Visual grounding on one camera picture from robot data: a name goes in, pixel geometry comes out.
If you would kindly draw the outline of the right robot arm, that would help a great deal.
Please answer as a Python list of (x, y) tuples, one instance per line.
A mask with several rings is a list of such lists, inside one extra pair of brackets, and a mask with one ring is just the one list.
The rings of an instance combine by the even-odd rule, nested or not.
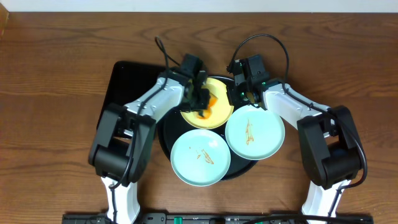
[(271, 112), (298, 131), (303, 168), (311, 180), (301, 212), (336, 217), (346, 189), (361, 185), (368, 163), (350, 110), (330, 108), (294, 91), (285, 80), (270, 79), (267, 71), (233, 72), (230, 100)]

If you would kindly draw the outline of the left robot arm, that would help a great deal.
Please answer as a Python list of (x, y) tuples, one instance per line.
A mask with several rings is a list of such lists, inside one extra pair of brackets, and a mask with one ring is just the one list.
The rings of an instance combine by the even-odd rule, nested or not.
[(203, 88), (207, 77), (204, 70), (172, 68), (161, 72), (155, 85), (138, 99), (105, 108), (88, 162), (107, 190), (107, 223), (136, 221), (141, 209), (137, 182), (149, 162), (156, 125), (178, 106), (184, 112), (205, 109), (210, 100), (209, 90)]

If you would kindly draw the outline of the yellow plate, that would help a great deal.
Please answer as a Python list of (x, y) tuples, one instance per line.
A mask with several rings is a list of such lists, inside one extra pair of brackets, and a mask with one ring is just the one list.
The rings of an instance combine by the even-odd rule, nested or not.
[(198, 119), (198, 112), (189, 113), (181, 112), (184, 120), (192, 126), (200, 129), (213, 129), (223, 125), (234, 111), (234, 106), (228, 103), (226, 84), (215, 78), (207, 78), (204, 88), (209, 89), (210, 93), (218, 99), (216, 104), (211, 108), (212, 114), (208, 119)]

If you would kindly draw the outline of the green and yellow sponge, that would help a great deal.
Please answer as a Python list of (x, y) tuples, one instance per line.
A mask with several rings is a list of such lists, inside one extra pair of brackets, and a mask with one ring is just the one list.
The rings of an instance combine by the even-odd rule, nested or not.
[(207, 109), (199, 111), (197, 114), (197, 118), (198, 119), (208, 119), (212, 114), (211, 108), (216, 104), (217, 101), (218, 101), (217, 97), (215, 95), (213, 95), (212, 93), (210, 93), (210, 100), (209, 100)]

